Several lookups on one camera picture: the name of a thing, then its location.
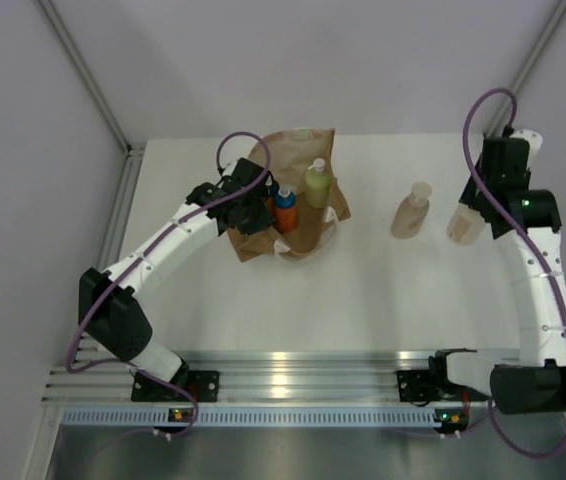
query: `beige bottle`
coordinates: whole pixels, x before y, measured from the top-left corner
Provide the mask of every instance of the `beige bottle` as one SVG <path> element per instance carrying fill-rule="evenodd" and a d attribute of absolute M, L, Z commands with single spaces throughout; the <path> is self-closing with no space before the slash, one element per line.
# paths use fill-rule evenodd
<path fill-rule="evenodd" d="M 412 238 L 421 230 L 427 212 L 430 210 L 428 198 L 432 187 L 425 182 L 412 185 L 412 192 L 405 197 L 396 210 L 390 233 L 396 238 Z"/>
<path fill-rule="evenodd" d="M 457 245 L 472 245 L 485 228 L 485 220 L 476 210 L 463 203 L 456 207 L 447 226 L 447 236 Z"/>

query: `black mounting bracket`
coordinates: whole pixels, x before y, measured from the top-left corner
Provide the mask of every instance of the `black mounting bracket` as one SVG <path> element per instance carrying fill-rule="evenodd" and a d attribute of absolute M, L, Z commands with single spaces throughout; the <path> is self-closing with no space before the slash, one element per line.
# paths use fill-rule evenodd
<path fill-rule="evenodd" d="M 456 385 L 447 379 L 445 357 L 453 352 L 468 350 L 438 351 L 428 359 L 427 370 L 399 370 L 396 380 L 401 402 L 425 406 L 430 402 L 462 402 L 463 394 L 470 402 L 484 402 L 487 397 L 472 388 Z"/>
<path fill-rule="evenodd" d="M 216 403 L 219 393 L 220 373 L 216 370 L 190 370 L 183 389 L 198 403 Z M 133 402 L 187 402 L 182 395 L 171 388 L 164 387 L 139 372 L 134 375 L 132 385 Z"/>

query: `metal frame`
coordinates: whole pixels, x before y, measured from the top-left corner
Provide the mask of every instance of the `metal frame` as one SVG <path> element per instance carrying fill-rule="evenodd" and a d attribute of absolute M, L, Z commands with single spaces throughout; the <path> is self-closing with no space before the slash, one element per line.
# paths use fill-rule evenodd
<path fill-rule="evenodd" d="M 52 0 L 34 0 L 34 3 L 43 15 L 46 23 L 52 29 L 52 32 L 59 41 L 61 48 L 65 51 L 68 60 L 72 64 L 72 67 L 74 67 L 76 74 L 81 79 L 81 82 L 92 99 L 94 106 L 103 117 L 103 120 L 114 137 L 114 140 L 122 151 L 127 152 L 130 148 L 130 143 L 125 138 L 125 134 L 123 133 L 119 122 L 112 113 L 112 109 L 108 105 L 107 100 L 105 100 L 105 96 L 103 95 L 101 88 L 98 83 L 96 83 L 96 80 L 94 80 L 92 72 L 90 72 L 90 69 L 85 63 L 81 52 L 77 48 L 74 39 L 65 26 L 61 15 L 59 15 L 56 6 Z"/>
<path fill-rule="evenodd" d="M 65 426 L 176 427 L 171 407 L 69 407 L 61 420 Z M 433 408 L 420 407 L 235 407 L 199 405 L 196 427 L 215 428 L 437 428 Z"/>
<path fill-rule="evenodd" d="M 62 407 L 40 407 L 37 430 L 22 480 L 45 480 L 63 418 Z"/>
<path fill-rule="evenodd" d="M 83 339 L 77 365 L 110 356 L 109 352 L 92 347 L 93 342 Z M 395 373 L 426 369 L 431 354 L 183 352 L 183 357 L 192 369 L 221 373 L 219 405 L 245 407 L 276 402 L 298 407 L 406 407 L 399 400 L 401 386 L 397 385 Z M 125 365 L 104 365 L 81 375 L 68 374 L 60 367 L 50 374 L 43 402 L 46 405 L 133 405 L 130 401 L 133 386 L 134 380 Z"/>
<path fill-rule="evenodd" d="M 552 40 L 565 23 L 566 20 L 566 0 L 558 0 L 554 10 L 550 14 L 548 20 L 545 22 L 539 36 L 537 37 L 534 45 L 526 55 L 523 64 L 519 68 L 516 77 L 510 84 L 510 90 L 514 92 L 517 98 L 521 98 L 523 90 L 529 83 L 530 79 L 539 66 L 543 55 L 548 51 Z M 490 120 L 487 129 L 488 135 L 495 135 L 507 123 L 510 110 L 510 100 L 505 98 L 501 100 L 499 106 Z"/>
<path fill-rule="evenodd" d="M 132 145 L 129 153 L 124 157 L 119 182 L 112 197 L 105 229 L 94 258 L 95 268 L 103 269 L 119 259 L 136 182 L 141 173 L 143 155 L 145 155 L 145 143 L 139 143 Z"/>

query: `white plastic cap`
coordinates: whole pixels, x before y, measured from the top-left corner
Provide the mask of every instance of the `white plastic cap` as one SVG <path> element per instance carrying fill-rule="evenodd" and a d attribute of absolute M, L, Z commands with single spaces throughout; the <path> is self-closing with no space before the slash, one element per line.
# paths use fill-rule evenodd
<path fill-rule="evenodd" d="M 416 182 L 412 185 L 412 195 L 416 200 L 427 200 L 432 195 L 432 187 L 429 183 Z"/>
<path fill-rule="evenodd" d="M 425 182 L 416 182 L 412 185 L 412 191 L 408 195 L 408 200 L 415 207 L 427 205 L 427 199 L 432 195 L 432 187 Z"/>
<path fill-rule="evenodd" d="M 322 158 L 317 158 L 316 160 L 314 160 L 314 163 L 312 164 L 312 169 L 314 169 L 316 173 L 325 172 L 325 160 Z"/>

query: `robotic arm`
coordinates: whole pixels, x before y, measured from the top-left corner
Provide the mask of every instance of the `robotic arm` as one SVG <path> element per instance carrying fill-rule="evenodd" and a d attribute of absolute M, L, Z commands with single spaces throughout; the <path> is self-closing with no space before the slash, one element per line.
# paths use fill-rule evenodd
<path fill-rule="evenodd" d="M 79 323 L 104 292 L 122 280 L 98 306 L 85 331 L 120 361 L 183 386 L 187 363 L 156 338 L 143 307 L 187 257 L 228 228 L 251 235 L 274 222 L 264 197 L 276 188 L 276 182 L 263 170 L 244 158 L 233 162 L 222 170 L 216 185 L 196 187 L 176 214 L 136 251 L 104 272 L 94 268 L 86 271 L 79 283 Z M 259 177 L 253 188 L 237 194 Z M 224 201 L 230 196 L 235 198 Z"/>
<path fill-rule="evenodd" d="M 441 351 L 430 361 L 442 385 L 468 386 L 493 397 L 505 414 L 566 411 L 566 326 L 547 278 L 556 279 L 566 306 L 561 219 L 552 193 L 529 188 L 529 163 L 540 145 L 540 135 L 530 130 L 486 138 L 476 169 L 489 191 L 537 245 L 551 273 L 544 271 L 472 177 L 460 198 L 460 203 L 490 224 L 507 266 L 520 325 L 518 362 L 476 351 Z"/>

